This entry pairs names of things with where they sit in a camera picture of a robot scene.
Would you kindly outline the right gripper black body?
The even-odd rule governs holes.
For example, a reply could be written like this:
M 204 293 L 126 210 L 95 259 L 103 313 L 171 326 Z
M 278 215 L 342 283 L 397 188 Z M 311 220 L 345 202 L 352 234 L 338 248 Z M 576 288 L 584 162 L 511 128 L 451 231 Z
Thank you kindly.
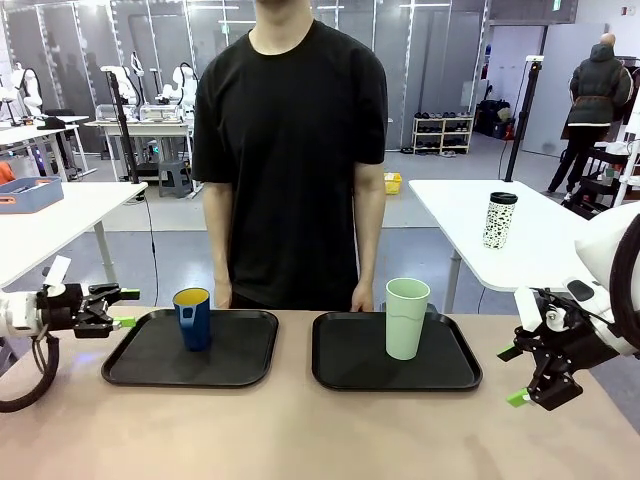
M 535 361 L 527 386 L 529 396 L 547 411 L 583 393 L 573 377 L 576 371 L 589 370 L 618 355 L 586 323 L 563 332 L 554 332 L 545 325 L 528 332 L 519 326 L 514 333 L 514 346 L 521 352 L 530 352 Z

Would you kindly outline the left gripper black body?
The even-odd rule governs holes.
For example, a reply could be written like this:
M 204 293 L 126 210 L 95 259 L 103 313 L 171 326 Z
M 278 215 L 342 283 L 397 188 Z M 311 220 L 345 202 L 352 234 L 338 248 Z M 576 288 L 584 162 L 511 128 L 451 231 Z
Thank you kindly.
M 84 314 L 88 298 L 81 284 L 44 285 L 36 293 L 39 333 L 72 330 L 76 336 L 88 336 Z

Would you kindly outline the person's left hand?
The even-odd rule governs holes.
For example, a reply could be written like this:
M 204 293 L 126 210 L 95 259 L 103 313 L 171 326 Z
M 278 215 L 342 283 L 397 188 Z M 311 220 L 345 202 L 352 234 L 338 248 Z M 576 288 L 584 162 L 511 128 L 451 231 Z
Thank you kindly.
M 374 298 L 371 282 L 359 282 L 352 294 L 351 312 L 373 312 Z

